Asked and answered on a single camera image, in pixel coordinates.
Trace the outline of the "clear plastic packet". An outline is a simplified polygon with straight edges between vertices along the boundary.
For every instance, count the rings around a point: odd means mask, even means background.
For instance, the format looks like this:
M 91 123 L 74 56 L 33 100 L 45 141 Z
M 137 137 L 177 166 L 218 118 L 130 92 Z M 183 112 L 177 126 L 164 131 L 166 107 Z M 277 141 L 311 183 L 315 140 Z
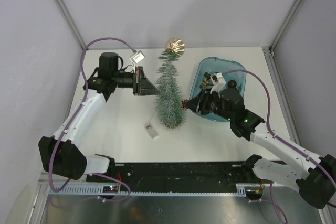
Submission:
M 145 126 L 144 126 L 146 132 L 148 133 L 148 135 L 150 136 L 150 138 L 152 140 L 155 140 L 158 138 L 159 134 L 157 132 L 157 130 L 152 126 L 151 123 L 147 123 Z

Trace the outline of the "small frosted christmas tree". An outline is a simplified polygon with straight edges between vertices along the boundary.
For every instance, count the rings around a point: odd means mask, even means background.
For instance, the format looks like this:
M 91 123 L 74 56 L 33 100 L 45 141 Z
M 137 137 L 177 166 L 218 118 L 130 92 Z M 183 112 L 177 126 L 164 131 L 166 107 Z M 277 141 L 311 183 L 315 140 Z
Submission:
M 168 129 L 179 128 L 186 118 L 186 113 L 181 107 L 182 90 L 177 77 L 179 72 L 174 65 L 178 56 L 172 50 L 166 49 L 159 56 L 162 62 L 157 73 L 160 74 L 156 80 L 156 86 L 160 94 L 155 98 L 157 118 L 159 122 Z

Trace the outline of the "frosted pine cone ornament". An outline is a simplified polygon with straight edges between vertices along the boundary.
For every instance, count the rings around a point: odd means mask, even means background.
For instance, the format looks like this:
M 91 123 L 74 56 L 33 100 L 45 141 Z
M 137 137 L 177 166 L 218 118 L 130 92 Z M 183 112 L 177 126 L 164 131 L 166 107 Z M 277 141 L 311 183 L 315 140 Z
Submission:
M 188 107 L 187 107 L 187 102 L 188 102 L 188 99 L 183 99 L 182 101 L 181 101 L 181 103 L 180 103 L 180 106 L 181 106 L 181 109 L 182 110 L 187 110 L 188 109 Z

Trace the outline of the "large silver ribbed bauble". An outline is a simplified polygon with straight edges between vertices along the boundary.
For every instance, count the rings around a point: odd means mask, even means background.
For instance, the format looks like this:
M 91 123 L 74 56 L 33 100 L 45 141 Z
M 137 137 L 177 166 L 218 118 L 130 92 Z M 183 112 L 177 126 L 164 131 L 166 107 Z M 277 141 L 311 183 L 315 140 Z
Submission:
M 165 49 L 180 57 L 185 52 L 185 43 L 179 38 L 171 38 L 167 41 Z

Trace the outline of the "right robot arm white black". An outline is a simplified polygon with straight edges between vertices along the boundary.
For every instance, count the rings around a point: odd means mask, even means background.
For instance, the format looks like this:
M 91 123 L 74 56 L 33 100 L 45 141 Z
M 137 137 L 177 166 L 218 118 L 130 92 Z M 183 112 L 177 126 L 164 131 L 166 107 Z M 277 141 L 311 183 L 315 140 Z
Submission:
M 335 157 L 322 157 L 281 138 L 262 117 L 245 107 L 237 89 L 226 88 L 221 93 L 205 89 L 185 106 L 196 114 L 214 113 L 228 120 L 237 137 L 267 149 L 284 162 L 281 165 L 253 155 L 242 169 L 245 181 L 254 183 L 260 178 L 287 186 L 317 209 L 323 209 L 334 196 Z

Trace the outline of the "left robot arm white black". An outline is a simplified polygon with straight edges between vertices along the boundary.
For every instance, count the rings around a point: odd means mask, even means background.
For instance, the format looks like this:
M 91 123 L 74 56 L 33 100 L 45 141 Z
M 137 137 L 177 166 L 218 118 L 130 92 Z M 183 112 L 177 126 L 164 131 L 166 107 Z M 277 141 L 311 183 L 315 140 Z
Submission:
M 51 137 L 43 136 L 38 143 L 43 168 L 49 175 L 78 180 L 83 175 L 97 173 L 105 182 L 115 178 L 116 169 L 110 165 L 111 158 L 102 154 L 85 156 L 80 150 L 81 140 L 95 115 L 117 88 L 129 88 L 137 96 L 159 94 L 145 76 L 143 67 L 138 66 L 143 59 L 143 52 L 135 52 L 130 58 L 133 70 L 127 72 L 117 53 L 101 54 L 98 67 L 85 79 L 75 109 Z

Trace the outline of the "blue plastic tub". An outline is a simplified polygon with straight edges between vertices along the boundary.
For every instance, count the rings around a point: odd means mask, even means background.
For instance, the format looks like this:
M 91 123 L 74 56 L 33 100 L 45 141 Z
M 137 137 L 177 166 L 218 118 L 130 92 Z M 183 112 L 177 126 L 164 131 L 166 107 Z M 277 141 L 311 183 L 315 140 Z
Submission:
M 245 109 L 245 106 L 243 105 L 243 96 L 246 82 L 245 68 L 241 64 L 234 61 L 223 60 L 216 57 L 208 57 L 203 59 L 197 69 L 189 100 L 197 97 L 202 90 L 211 90 L 212 86 L 206 89 L 201 89 L 199 87 L 202 83 L 202 80 L 205 78 L 205 72 L 208 72 L 210 75 L 215 73 L 223 74 L 226 85 L 218 94 L 221 95 L 222 99 L 224 100 L 224 112 L 226 117 L 222 118 L 213 113 L 207 115 L 197 115 L 213 121 L 229 122 L 233 125 L 234 121 L 238 118 L 237 113 Z M 235 80 L 237 82 L 236 89 L 228 88 L 227 83 L 230 80 Z

